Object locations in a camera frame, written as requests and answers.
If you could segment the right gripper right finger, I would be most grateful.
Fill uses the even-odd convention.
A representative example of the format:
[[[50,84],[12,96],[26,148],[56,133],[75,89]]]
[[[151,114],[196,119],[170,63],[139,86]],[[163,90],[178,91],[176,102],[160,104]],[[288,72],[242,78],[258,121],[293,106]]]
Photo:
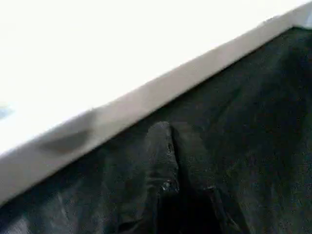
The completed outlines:
[[[247,224],[227,184],[216,178],[205,145],[191,125],[171,126],[179,166],[184,234],[245,234]]]

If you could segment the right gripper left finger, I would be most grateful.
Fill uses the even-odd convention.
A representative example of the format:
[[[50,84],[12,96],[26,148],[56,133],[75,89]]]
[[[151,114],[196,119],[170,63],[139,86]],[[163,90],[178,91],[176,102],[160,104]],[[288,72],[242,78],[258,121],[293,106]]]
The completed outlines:
[[[178,163],[167,122],[151,126],[119,207],[119,234],[176,234],[180,222]]]

